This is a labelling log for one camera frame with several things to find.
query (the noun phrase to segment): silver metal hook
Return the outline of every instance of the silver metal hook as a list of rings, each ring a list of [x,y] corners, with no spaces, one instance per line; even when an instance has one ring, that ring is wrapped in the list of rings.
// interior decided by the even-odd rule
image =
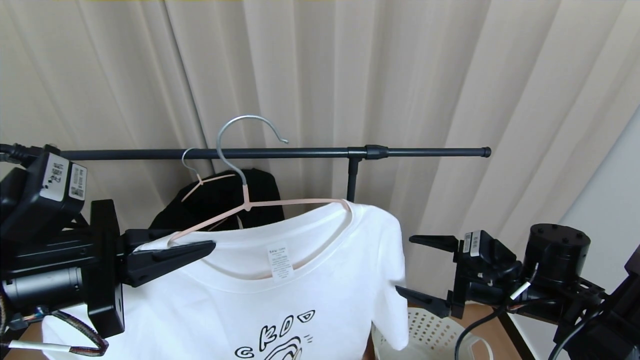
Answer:
[[[233,171],[237,172],[238,175],[240,175],[240,178],[242,179],[242,185],[246,185],[246,177],[244,176],[244,173],[242,172],[242,170],[240,170],[239,168],[237,168],[236,166],[234,166],[233,164],[231,164],[229,162],[229,160],[227,160],[227,158],[225,158],[224,154],[222,154],[222,133],[225,132],[225,130],[227,130],[227,128],[229,127],[229,125],[235,123],[238,120],[243,120],[243,119],[255,119],[255,120],[260,120],[262,122],[265,122],[270,128],[271,130],[273,130],[273,132],[276,134],[276,136],[278,137],[278,140],[280,140],[283,143],[289,143],[289,141],[285,138],[283,138],[282,136],[280,136],[280,132],[278,131],[278,128],[275,127],[275,125],[273,125],[271,123],[271,121],[267,120],[264,117],[258,116],[258,115],[242,115],[242,116],[238,116],[234,119],[229,120],[229,122],[227,122],[222,129],[220,129],[220,132],[218,132],[218,141],[216,142],[216,150],[218,152],[218,156],[220,157],[220,160],[222,160],[225,164],[227,164],[231,169],[233,169]]]
[[[200,174],[198,174],[198,170],[190,167],[189,165],[187,165],[184,162],[184,156],[187,154],[187,152],[189,152],[190,150],[196,149],[195,147],[190,147],[188,149],[186,149],[183,153],[182,153],[182,159],[180,159],[182,161],[182,164],[184,165],[184,167],[188,168],[189,170],[193,171],[194,173],[196,173],[196,175],[198,176],[198,178],[200,178]]]

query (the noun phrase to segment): pink clothes hanger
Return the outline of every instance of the pink clothes hanger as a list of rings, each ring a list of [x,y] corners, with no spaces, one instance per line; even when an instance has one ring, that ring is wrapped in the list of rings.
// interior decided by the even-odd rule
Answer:
[[[200,177],[200,174],[198,174],[198,170],[188,166],[187,164],[185,164],[184,162],[184,156],[187,154],[187,152],[189,152],[189,150],[193,150],[195,149],[194,147],[190,147],[188,149],[186,149],[183,153],[182,153],[182,164],[184,165],[184,167],[188,168],[189,170],[193,171],[194,173],[196,173],[196,177],[198,178],[198,183],[196,184],[196,186],[193,187],[193,189],[189,190],[189,192],[187,193],[187,195],[185,195],[182,198],[182,202],[184,202],[189,195],[191,195],[194,191],[196,191],[197,188],[201,187],[202,185],[204,185],[204,183],[208,183],[209,181],[215,181],[215,180],[219,180],[219,179],[224,179],[225,177],[232,177],[232,176],[236,176],[235,174],[231,174],[231,175],[222,175],[222,176],[218,176],[218,177],[212,177],[211,179],[206,179],[203,180]]]
[[[278,137],[278,140],[280,140],[283,143],[289,143],[288,140],[282,138],[282,136],[280,136],[280,132],[278,131],[278,129],[267,119],[265,119],[264,117],[260,117],[257,115],[243,115],[240,117],[236,117],[232,120],[230,120],[229,122],[227,122],[222,129],[220,129],[220,132],[218,133],[218,141],[216,144],[216,150],[218,151],[218,156],[220,157],[220,160],[224,161],[225,164],[227,164],[233,171],[237,172],[238,175],[240,175],[240,178],[242,179],[242,189],[243,189],[243,197],[244,197],[244,204],[233,208],[229,211],[226,211],[216,217],[212,217],[204,222],[199,223],[198,225],[194,225],[192,227],[190,227],[189,229],[186,229],[184,231],[181,231],[175,235],[173,235],[171,237],[171,239],[169,240],[170,242],[173,240],[176,240],[177,238],[180,238],[184,235],[187,235],[189,233],[192,233],[193,231],[197,231],[205,226],[214,224],[216,222],[219,222],[220,220],[224,220],[227,217],[236,214],[242,210],[245,211],[249,211],[251,210],[251,208],[254,207],[258,207],[258,206],[284,206],[284,205],[297,205],[297,204],[324,204],[324,203],[329,203],[329,202],[339,202],[341,203],[344,208],[347,211],[351,211],[351,208],[349,207],[349,204],[347,203],[346,200],[344,199],[295,199],[295,200],[277,200],[277,201],[258,201],[258,202],[252,202],[249,199],[249,187],[246,185],[246,177],[244,176],[244,173],[242,172],[242,170],[240,170],[239,168],[235,167],[233,164],[231,164],[229,162],[229,160],[227,160],[227,158],[224,156],[224,154],[222,153],[222,145],[221,145],[221,141],[222,141],[222,134],[225,132],[225,130],[233,123],[235,123],[236,121],[239,120],[243,120],[243,119],[256,119],[256,120],[260,120],[262,122],[265,122],[270,128],[271,130],[273,130],[273,132],[276,134],[276,136]]]

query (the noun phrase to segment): perforated plastic basket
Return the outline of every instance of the perforated plastic basket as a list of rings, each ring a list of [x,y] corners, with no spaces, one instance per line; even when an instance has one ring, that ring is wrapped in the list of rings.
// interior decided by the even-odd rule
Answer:
[[[396,351],[375,327],[371,337],[378,360],[451,360],[458,335],[464,328],[455,321],[441,319],[419,307],[409,308],[409,344],[402,351]],[[493,360],[491,346],[479,336],[468,334],[460,347],[461,360],[473,360],[471,346],[482,341]]]

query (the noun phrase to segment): white t-shirt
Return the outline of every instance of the white t-shirt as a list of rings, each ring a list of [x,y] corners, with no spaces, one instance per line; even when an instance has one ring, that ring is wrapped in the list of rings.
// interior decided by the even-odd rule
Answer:
[[[404,348],[407,303],[394,288],[404,284],[400,226],[375,206],[349,206],[180,238],[214,240],[216,248],[139,288],[125,286],[126,330],[107,339],[103,359],[359,360],[371,322],[393,348]],[[65,311],[91,324],[86,306]],[[42,331],[47,343],[91,345],[51,316]]]

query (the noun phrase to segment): beige curtain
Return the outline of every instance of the beige curtain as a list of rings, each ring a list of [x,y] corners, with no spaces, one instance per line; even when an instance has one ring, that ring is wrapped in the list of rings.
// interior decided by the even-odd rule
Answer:
[[[213,148],[227,120],[257,113],[292,147],[490,146],[365,161],[356,200],[395,214],[405,238],[481,228],[522,255],[640,103],[639,56],[638,1],[5,1],[0,140]],[[281,144],[246,123],[223,146]],[[238,163],[271,171],[285,199],[345,196],[346,160]],[[89,198],[114,199],[123,229],[193,178],[178,161],[85,165]],[[409,285],[443,295],[451,256],[405,249]]]

